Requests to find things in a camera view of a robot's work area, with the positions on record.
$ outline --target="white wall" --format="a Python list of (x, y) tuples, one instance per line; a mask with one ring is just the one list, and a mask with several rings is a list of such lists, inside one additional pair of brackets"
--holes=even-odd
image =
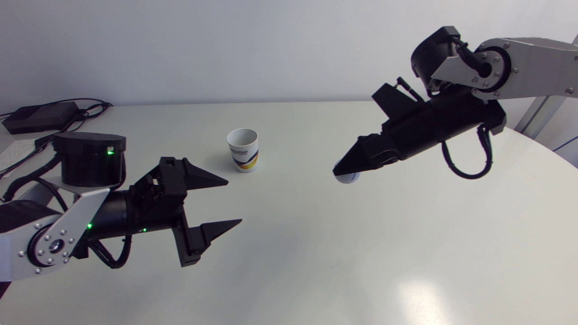
[[(2, 0), (0, 112), (78, 96), (115, 105), (369, 100), (399, 75), (422, 89), (409, 57), (443, 25), (472, 48), (501, 36), (571, 42), (577, 12), (575, 0)], [(530, 102), (504, 103), (510, 126)], [(550, 148), (578, 133), (576, 101), (566, 105), (553, 128), (565, 133), (543, 137)], [(565, 150), (578, 165), (577, 148)]]

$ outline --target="paper note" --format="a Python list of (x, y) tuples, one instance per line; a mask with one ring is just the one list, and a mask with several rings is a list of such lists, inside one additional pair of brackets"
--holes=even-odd
[[(24, 159), (27, 155), (34, 151), (34, 140), (16, 140), (0, 154), (0, 171), (12, 166), (13, 164)], [(12, 172), (7, 173), (4, 177), (10, 176)]]

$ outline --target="white paper cup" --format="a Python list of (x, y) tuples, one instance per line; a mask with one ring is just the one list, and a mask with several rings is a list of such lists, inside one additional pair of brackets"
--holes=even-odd
[(250, 128), (238, 128), (227, 135), (227, 142), (235, 168), (241, 173), (250, 173), (258, 167), (259, 135)]

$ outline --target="cable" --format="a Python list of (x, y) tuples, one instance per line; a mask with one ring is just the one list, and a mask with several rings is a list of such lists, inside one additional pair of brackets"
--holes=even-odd
[(458, 53), (462, 61), (470, 68), (478, 72), (478, 74), (485, 78), (492, 73), (492, 66), (484, 64), (481, 60), (475, 57), (472, 51), (469, 50), (468, 44), (454, 36), (451, 40), (455, 44), (455, 51)]
[[(103, 101), (103, 100), (101, 100), (101, 99), (81, 97), (81, 98), (62, 99), (62, 100), (60, 100), (60, 101), (49, 102), (49, 103), (46, 103), (46, 104), (34, 105), (34, 106), (54, 105), (54, 104), (58, 104), (58, 103), (73, 102), (73, 101), (96, 101), (96, 102), (100, 102), (100, 103), (106, 104), (106, 102)], [(14, 112), (10, 112), (10, 113), (2, 113), (2, 114), (0, 114), (0, 116), (12, 115), (12, 114), (14, 114), (14, 113), (16, 113), (16, 112), (17, 112), (17, 111), (15, 110)]]
[(63, 212), (66, 212), (66, 210), (68, 210), (68, 206), (66, 205), (66, 202), (64, 202), (64, 200), (62, 199), (62, 196), (60, 195), (60, 193), (56, 190), (56, 188), (50, 184), (49, 182), (47, 182), (46, 180), (38, 177), (36, 178), (34, 181), (38, 182), (41, 185), (44, 185), (45, 188), (48, 189), (48, 191), (50, 191), (52, 193), (52, 195), (54, 195), (54, 197), (56, 198), (56, 201), (58, 201), (58, 204), (60, 204), (60, 207), (62, 208)]
[(564, 142), (564, 144), (563, 144), (563, 145), (561, 145), (560, 147), (557, 147), (556, 149), (554, 149), (554, 150), (552, 150), (552, 151), (554, 151), (554, 152), (555, 152), (555, 151), (556, 151), (556, 150), (558, 150), (558, 149), (562, 149), (562, 148), (563, 148), (565, 145), (569, 144), (570, 142), (572, 142), (572, 141), (574, 141), (574, 140), (576, 140), (576, 139), (578, 139), (578, 136), (575, 136), (574, 138), (572, 138), (572, 139), (570, 139), (570, 140), (568, 140), (568, 141)]
[(8, 189), (6, 190), (6, 193), (4, 193), (4, 201), (5, 202), (10, 202), (12, 201), (12, 199), (14, 198), (14, 195), (16, 194), (16, 191), (18, 189), (20, 189), (20, 187), (24, 186), (26, 183), (36, 180), (37, 178), (39, 178), (40, 176), (44, 175), (47, 171), (53, 169), (56, 165), (58, 165), (58, 163), (60, 163), (61, 160), (61, 156), (59, 153), (55, 154), (54, 157), (44, 166), (38, 168), (37, 170), (29, 173), (26, 176), (22, 176), (20, 178), (17, 178), (16, 180), (14, 180), (14, 182), (12, 182), (10, 184), (10, 186), (8, 186)]
[[(73, 131), (77, 131), (83, 124), (84, 122), (86, 122), (86, 120), (88, 119), (94, 119), (98, 116), (100, 116), (102, 113), (104, 113), (109, 107), (112, 107), (114, 105), (112, 105), (111, 103), (105, 102), (101, 99), (96, 99), (96, 98), (88, 98), (88, 97), (81, 97), (81, 98), (70, 98), (70, 99), (63, 99), (60, 101), (55, 101), (55, 102), (50, 102), (50, 103), (46, 103), (46, 104), (42, 104), (40, 106), (46, 106), (46, 105), (54, 105), (57, 103), (61, 103), (61, 102), (69, 102), (69, 101), (80, 101), (80, 100), (86, 100), (86, 101), (97, 101), (97, 104), (91, 105), (89, 106), (87, 109), (81, 109), (79, 114), (76, 115), (67, 125), (65, 125), (62, 129), (60, 129), (60, 131), (55, 132), (53, 134), (50, 134), (48, 136), (44, 136), (43, 138), (37, 139), (35, 141), (36, 144), (36, 149), (30, 153), (29, 155), (27, 155), (26, 157), (24, 157), (22, 160), (14, 163), (13, 165), (3, 169), (0, 171), (0, 179), (2, 179), (6, 174), (8, 174), (11, 171), (14, 171), (16, 168), (18, 168), (20, 165), (22, 165), (23, 163), (25, 163), (28, 159), (32, 158), (33, 156), (37, 155), (38, 153), (40, 153), (42, 150), (44, 150), (46, 148), (46, 146), (48, 144), (50, 144), (50, 142), (52, 142), (54, 135), (58, 134), (58, 133), (63, 133), (63, 132), (73, 132)], [(95, 108), (101, 107), (102, 109), (95, 113), (90, 115), (88, 113), (88, 111), (93, 110)], [(4, 115), (10, 115), (12, 113), (4, 113), (1, 114), (0, 116), (4, 116)], [(72, 124), (74, 124), (77, 121), (81, 121), (80, 125), (78, 125), (74, 130), (68, 130), (69, 127), (72, 126)]]
[(124, 245), (123, 250), (115, 260), (114, 257), (109, 253), (109, 251), (104, 247), (104, 245), (97, 239), (95, 241), (88, 242), (88, 247), (105, 263), (108, 267), (115, 269), (121, 268), (128, 260), (128, 255), (131, 252), (132, 235), (126, 235), (123, 239)]
[(490, 168), (492, 168), (492, 144), (490, 142), (490, 130), (486, 127), (485, 124), (482, 124), (477, 128), (477, 136), (480, 139), (481, 147), (484, 148), (484, 151), (486, 152), (486, 166), (481, 172), (477, 174), (466, 174), (460, 171), (451, 160), (450, 151), (447, 148), (446, 142), (442, 142), (443, 158), (446, 160), (447, 166), (450, 167), (451, 171), (453, 171), (456, 175), (465, 179), (481, 178), (490, 171)]

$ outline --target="white table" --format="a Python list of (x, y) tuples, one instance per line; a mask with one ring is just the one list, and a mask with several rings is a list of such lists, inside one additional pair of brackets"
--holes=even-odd
[[(480, 180), (455, 176), (436, 147), (338, 183), (334, 163), (385, 119), (373, 102), (112, 108), (81, 130), (127, 137), (123, 189), (161, 156), (188, 157), (230, 181), (189, 192), (189, 225), (243, 222), (191, 267), (165, 230), (134, 236), (122, 269), (92, 255), (14, 282), (0, 324), (577, 324), (576, 169), (504, 130)], [(260, 134), (254, 173), (229, 156), (239, 127)], [(1, 132), (0, 150), (31, 137)], [(481, 170), (474, 130), (448, 144), (462, 170)], [(115, 256), (120, 243), (105, 241)]]

